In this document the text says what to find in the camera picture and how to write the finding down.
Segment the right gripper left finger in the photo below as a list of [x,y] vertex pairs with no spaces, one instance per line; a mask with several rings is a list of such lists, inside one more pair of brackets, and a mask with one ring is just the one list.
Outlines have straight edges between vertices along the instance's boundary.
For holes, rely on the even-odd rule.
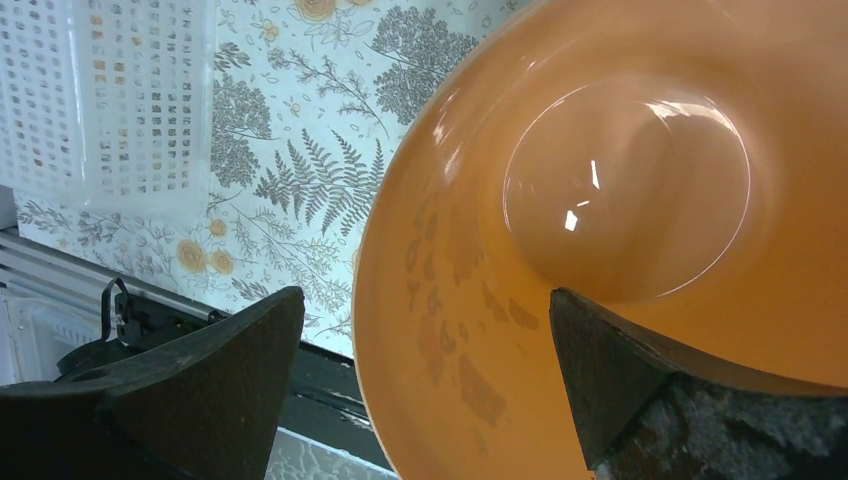
[[2,477],[262,478],[304,316],[290,286],[146,352],[4,386]]

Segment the white perforated basket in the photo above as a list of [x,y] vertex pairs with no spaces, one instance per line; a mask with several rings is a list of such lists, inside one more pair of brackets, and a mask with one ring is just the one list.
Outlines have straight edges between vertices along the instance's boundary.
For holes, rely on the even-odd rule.
[[181,218],[207,205],[210,1],[5,1],[1,182],[78,209]]

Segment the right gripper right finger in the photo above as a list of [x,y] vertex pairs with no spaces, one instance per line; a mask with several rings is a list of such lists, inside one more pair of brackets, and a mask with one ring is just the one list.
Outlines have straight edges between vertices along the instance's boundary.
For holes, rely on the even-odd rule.
[[599,479],[843,479],[847,392],[746,367],[565,288],[549,317]]

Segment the orange bucket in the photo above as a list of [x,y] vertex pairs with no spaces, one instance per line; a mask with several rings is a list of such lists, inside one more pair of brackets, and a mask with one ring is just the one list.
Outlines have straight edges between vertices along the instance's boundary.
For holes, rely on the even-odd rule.
[[586,479],[558,287],[726,360],[847,383],[847,5],[534,1],[400,145],[355,276],[403,479]]

